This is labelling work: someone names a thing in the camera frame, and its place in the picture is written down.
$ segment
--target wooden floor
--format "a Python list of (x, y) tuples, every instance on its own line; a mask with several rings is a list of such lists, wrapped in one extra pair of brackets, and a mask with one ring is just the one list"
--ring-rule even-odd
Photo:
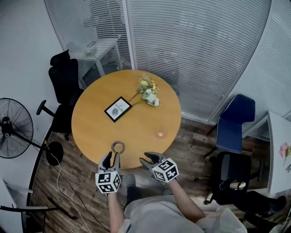
[[(171, 157), (178, 165), (180, 175), (178, 177), (179, 183), (185, 191), (196, 200), (200, 206), (203, 207), (203, 200), (207, 197), (209, 188), (206, 182), (193, 182), (196, 177), (209, 176), (211, 167), (208, 160), (203, 156), (214, 147), (216, 132), (206, 137), (206, 131), (209, 126), (182, 119), (179, 132), (171, 144), (171, 146), (164, 153), (167, 157)], [(107, 206), (107, 197), (100, 194), (95, 185), (95, 173), (98, 165), (91, 162), (84, 156), (76, 146), (73, 137), (66, 142), (64, 135), (52, 133), (50, 139), (58, 141), (63, 145), (64, 158), (61, 162), (61, 173), (71, 183), (74, 190), (81, 197), (84, 204), (93, 215), (102, 222), (105, 227), (109, 229), (109, 211)], [(270, 160), (270, 146), (269, 143), (257, 139), (246, 138), (243, 140), (243, 154), (249, 155), (252, 158), (252, 170), (256, 171), (260, 158), (265, 158), (266, 163), (266, 177), (262, 182), (252, 181), (250, 188), (261, 188), (267, 186), (268, 169)], [(52, 233), (85, 233), (88, 232), (84, 222), (80, 218), (78, 212), (73, 208), (71, 203), (58, 194), (56, 179), (58, 172), (53, 166), (49, 165), (44, 158), (41, 158), (37, 168), (33, 183), (34, 193), (31, 196), (30, 204), (38, 206), (52, 205), (46, 199), (53, 198), (66, 211), (78, 217), (77, 220), (71, 220), (60, 211), (53, 211), (47, 214), (45, 232)], [(160, 195), (162, 187), (158, 182), (149, 177), (148, 172), (141, 167), (121, 171), (122, 174), (131, 172), (135, 174), (137, 186), (142, 189), (144, 196)], [(61, 193), (69, 197), (77, 206), (83, 215), (85, 221), (88, 223), (92, 232), (107, 232), (104, 230), (95, 219), (86, 211), (82, 202), (74, 194), (69, 184), (62, 178), (59, 178), (59, 187)], [(125, 189), (120, 190), (120, 198), (124, 204)], [(205, 211), (216, 211), (217, 204), (204, 206)], [(35, 214), (35, 218), (41, 222), (42, 215)]]

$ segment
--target window blinds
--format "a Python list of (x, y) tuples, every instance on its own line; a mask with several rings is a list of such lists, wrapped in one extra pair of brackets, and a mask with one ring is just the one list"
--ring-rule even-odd
[(98, 77), (131, 67), (122, 0), (45, 0), (65, 50), (78, 59), (88, 86)]
[(127, 0), (135, 66), (165, 79), (208, 121), (249, 62), (271, 0)]

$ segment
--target white wall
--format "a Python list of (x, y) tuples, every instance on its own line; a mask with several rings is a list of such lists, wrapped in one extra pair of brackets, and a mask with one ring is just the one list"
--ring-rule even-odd
[[(33, 140), (39, 144), (52, 117), (35, 113), (44, 99), (52, 111), (58, 107), (48, 70), (51, 57), (62, 51), (43, 0), (0, 0), (0, 97), (16, 99), (28, 109)], [(37, 155), (30, 146), (17, 158), (0, 158), (0, 177), (28, 187)]]
[[(244, 124), (244, 130), (263, 118), (268, 110), (282, 117), (291, 110), (290, 1), (272, 1), (258, 47), (222, 106), (239, 93), (256, 101), (256, 119), (254, 122)], [(217, 117), (218, 114), (211, 122), (216, 122)]]

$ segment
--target black office chair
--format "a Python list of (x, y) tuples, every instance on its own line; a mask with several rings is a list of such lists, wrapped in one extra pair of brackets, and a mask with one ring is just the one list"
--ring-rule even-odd
[[(212, 157), (213, 173), (210, 176), (208, 185), (212, 189), (213, 200), (219, 205), (234, 204), (246, 213), (257, 213), (267, 216), (268, 212), (275, 213), (283, 209), (286, 204), (284, 196), (278, 199), (267, 198), (255, 191), (247, 192), (249, 181), (258, 177), (260, 181), (264, 175), (264, 161), (260, 161), (260, 168), (251, 174), (251, 158), (242, 154), (231, 152), (220, 152), (217, 158)], [(230, 187), (236, 182), (237, 189)]]
[(50, 79), (55, 89), (55, 95), (59, 105), (53, 113), (45, 107), (46, 100), (43, 100), (36, 112), (37, 115), (44, 110), (53, 116), (51, 130), (58, 133), (66, 133), (65, 139), (69, 140), (71, 133), (71, 119), (75, 104), (84, 90), (79, 88), (78, 82), (78, 61), (70, 59), (69, 51), (53, 56), (50, 60), (52, 67), (49, 69)]

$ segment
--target person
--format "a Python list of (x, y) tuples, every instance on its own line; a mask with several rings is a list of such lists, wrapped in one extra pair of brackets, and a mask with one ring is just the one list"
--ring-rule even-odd
[(169, 195), (142, 198), (134, 175), (123, 177), (127, 188), (125, 211), (117, 193), (108, 194), (111, 233), (246, 233), (246, 228), (228, 208), (220, 216), (207, 218), (176, 179), (168, 182)]

